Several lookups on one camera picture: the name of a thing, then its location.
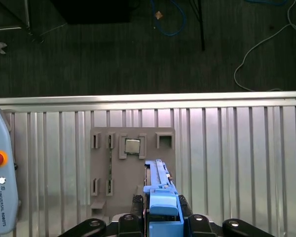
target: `silver metal sheet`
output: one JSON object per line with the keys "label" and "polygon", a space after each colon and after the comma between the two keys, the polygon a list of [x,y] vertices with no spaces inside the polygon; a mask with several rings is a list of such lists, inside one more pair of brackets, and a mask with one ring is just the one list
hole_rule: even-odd
{"label": "silver metal sheet", "polygon": [[55,105],[187,100],[296,99],[296,91],[0,98],[0,105]]}
{"label": "silver metal sheet", "polygon": [[[0,100],[0,107],[14,110],[6,115],[22,200],[17,228],[6,236],[55,237],[88,217],[91,127],[169,126],[176,130],[176,186],[194,213],[217,224],[240,217],[275,236],[296,237],[296,92],[279,93],[174,98],[176,104],[164,97],[162,108],[153,107],[160,96],[118,105],[102,97],[111,100],[106,107],[72,98],[55,100],[69,107],[53,107],[51,98]],[[46,104],[37,106],[39,100]],[[225,108],[224,101],[234,106]]]}

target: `black cable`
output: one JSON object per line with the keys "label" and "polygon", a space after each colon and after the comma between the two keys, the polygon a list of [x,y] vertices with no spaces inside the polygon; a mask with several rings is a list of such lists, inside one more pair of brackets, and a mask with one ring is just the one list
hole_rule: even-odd
{"label": "black cable", "polygon": [[195,4],[195,8],[194,8],[194,6],[193,6],[193,4],[192,4],[192,0],[188,0],[189,1],[189,4],[191,5],[191,7],[192,7],[192,9],[193,9],[193,12],[194,12],[194,14],[195,14],[195,16],[196,16],[196,19],[197,19],[197,21],[199,22],[199,16],[198,16],[198,9],[197,9],[197,7],[196,7],[196,4],[195,4],[195,1],[193,0],[193,2],[194,2],[194,4]]}
{"label": "black cable", "polygon": [[202,51],[205,51],[204,25],[203,25],[203,14],[202,14],[201,0],[197,0],[197,3],[198,3],[198,15],[199,15],[199,28],[201,31]]}

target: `debris on floor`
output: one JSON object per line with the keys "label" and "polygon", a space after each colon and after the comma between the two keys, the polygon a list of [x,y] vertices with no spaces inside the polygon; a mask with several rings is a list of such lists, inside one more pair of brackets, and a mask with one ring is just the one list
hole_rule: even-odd
{"label": "debris on floor", "polygon": [[163,17],[163,15],[161,14],[160,11],[157,11],[156,14],[155,14],[154,16],[157,18],[157,20],[159,20],[160,18]]}
{"label": "debris on floor", "polygon": [[0,42],[0,54],[6,54],[6,52],[3,51],[5,47],[7,47],[6,43]]}

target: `dark floor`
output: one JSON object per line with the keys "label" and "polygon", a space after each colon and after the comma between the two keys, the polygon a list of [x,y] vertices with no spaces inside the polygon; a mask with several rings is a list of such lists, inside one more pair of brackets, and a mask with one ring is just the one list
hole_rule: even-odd
{"label": "dark floor", "polygon": [[[45,34],[42,44],[22,31],[0,33],[8,45],[0,55],[0,97],[243,91],[233,82],[235,68],[252,46],[287,24],[293,1],[274,7],[202,0],[205,52],[188,0],[177,0],[187,25],[174,37],[154,29],[149,0],[141,0],[131,23],[65,25]],[[4,2],[24,18],[22,0]],[[182,20],[177,10],[169,0],[155,2],[164,28],[175,31]],[[49,0],[31,6],[40,34],[64,24]],[[0,15],[2,24],[9,21]],[[238,78],[253,90],[296,90],[296,32],[289,27],[253,51]]]}

